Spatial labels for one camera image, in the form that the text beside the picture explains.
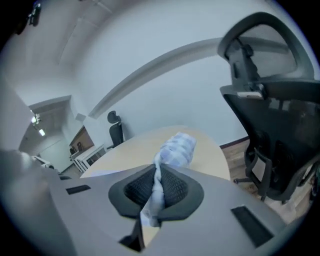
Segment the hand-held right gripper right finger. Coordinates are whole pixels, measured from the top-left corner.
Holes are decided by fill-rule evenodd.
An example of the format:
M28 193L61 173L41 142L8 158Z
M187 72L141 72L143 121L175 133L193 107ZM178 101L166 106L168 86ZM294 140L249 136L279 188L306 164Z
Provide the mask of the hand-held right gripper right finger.
M165 208L147 256L251 256L286 226L228 180L170 165L161 175Z

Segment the black mesh office chair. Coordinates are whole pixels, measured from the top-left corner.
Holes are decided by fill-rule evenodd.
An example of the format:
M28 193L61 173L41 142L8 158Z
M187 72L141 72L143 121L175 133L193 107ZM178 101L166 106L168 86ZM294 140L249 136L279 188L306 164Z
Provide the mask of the black mesh office chair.
M249 137L243 182L287 203L320 166L320 80L304 46L276 16L253 13L222 38L223 99Z

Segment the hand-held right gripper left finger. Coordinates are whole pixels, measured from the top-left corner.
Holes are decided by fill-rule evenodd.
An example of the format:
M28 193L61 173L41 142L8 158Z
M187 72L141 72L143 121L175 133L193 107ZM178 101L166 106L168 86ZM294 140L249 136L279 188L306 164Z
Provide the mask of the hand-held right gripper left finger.
M52 200L76 256L148 256L140 212L154 173L154 165L68 180L47 173Z

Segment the white desk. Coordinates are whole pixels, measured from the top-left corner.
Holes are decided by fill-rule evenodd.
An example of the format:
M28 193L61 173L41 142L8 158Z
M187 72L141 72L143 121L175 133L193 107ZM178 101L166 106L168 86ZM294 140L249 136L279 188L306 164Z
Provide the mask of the white desk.
M70 156L80 173L85 173L97 160L99 160L107 152L106 147L92 146L82 151L77 151Z

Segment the blue checkered cloth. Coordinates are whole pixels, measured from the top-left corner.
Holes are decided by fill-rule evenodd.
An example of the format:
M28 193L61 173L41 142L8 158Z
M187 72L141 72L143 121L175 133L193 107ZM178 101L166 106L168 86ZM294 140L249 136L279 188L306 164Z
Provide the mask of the blue checkered cloth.
M151 196L140 212L140 219L143 226L159 227L158 214L165 208L164 189L161 183L161 164L168 164L178 167L188 167L193 159L194 149L197 140L187 133L178 132L168 139L159 149L153 158L155 174Z

